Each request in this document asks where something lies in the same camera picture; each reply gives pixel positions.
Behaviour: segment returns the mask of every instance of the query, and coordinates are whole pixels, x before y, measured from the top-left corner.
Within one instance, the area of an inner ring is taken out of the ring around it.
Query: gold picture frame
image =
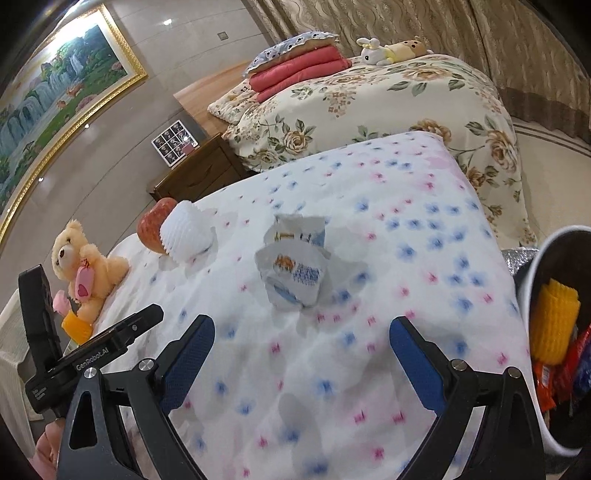
[[[0,98],[0,252],[58,153],[147,77],[104,4],[39,46]]]

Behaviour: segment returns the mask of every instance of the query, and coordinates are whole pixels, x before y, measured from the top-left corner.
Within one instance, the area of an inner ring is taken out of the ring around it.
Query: wall
[[[179,118],[201,136],[173,93],[269,45],[241,0],[112,0],[106,6],[150,78],[96,118],[45,172],[0,255],[0,309],[18,274],[36,264],[53,292],[64,287],[50,252],[69,219],[81,221],[105,254],[134,233],[153,205],[148,183],[167,169],[150,140]],[[163,24],[167,19],[170,25]],[[218,38],[222,31],[227,40]]]

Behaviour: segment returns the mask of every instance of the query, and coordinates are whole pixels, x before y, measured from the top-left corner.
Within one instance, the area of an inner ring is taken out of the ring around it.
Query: floor
[[[591,145],[514,119],[525,205],[542,243],[566,225],[591,225]]]

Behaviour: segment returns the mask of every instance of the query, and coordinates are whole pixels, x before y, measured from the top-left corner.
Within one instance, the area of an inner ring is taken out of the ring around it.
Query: curtain
[[[359,37],[388,44],[418,35],[486,73],[512,116],[591,142],[589,76],[519,0],[248,1],[275,41],[330,31],[347,56],[359,54]]]

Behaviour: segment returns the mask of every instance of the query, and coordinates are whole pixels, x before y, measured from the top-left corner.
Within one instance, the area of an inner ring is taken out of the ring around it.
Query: metal screw
[[[468,364],[464,360],[455,358],[454,360],[452,360],[452,367],[454,370],[463,372],[466,368],[468,368]]]
[[[519,378],[521,376],[521,371],[516,367],[509,367],[507,373],[513,378]]]
[[[142,360],[139,363],[139,369],[142,372],[147,372],[148,370],[152,370],[152,367],[154,366],[154,360],[147,358],[145,360]]]
[[[95,367],[90,367],[87,368],[86,370],[84,370],[84,376],[86,378],[92,378],[96,375],[96,368]]]

